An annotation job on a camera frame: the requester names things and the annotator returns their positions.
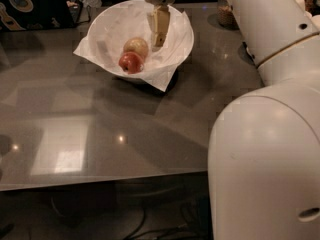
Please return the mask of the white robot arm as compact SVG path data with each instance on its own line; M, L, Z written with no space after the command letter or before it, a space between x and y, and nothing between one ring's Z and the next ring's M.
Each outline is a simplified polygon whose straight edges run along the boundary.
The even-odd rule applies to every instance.
M320 240L320 32L295 0L227 0L263 87L216 119L214 240Z

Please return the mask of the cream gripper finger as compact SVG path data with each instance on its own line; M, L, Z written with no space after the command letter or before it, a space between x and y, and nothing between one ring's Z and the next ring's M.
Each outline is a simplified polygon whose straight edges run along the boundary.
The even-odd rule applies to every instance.
M155 5L147 15L151 29L152 46L160 48L164 45L170 24L169 7L166 5Z

